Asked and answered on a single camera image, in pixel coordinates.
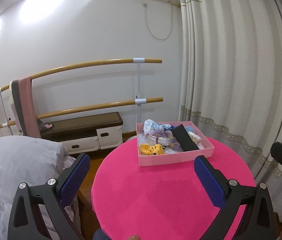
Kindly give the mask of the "person's left hand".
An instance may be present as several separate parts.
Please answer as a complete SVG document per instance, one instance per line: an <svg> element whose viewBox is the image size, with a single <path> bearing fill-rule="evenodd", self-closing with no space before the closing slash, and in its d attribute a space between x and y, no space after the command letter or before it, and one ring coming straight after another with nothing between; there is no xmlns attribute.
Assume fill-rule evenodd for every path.
<svg viewBox="0 0 282 240"><path fill-rule="evenodd" d="M141 240L141 238L137 235L130 236L127 240Z"/></svg>

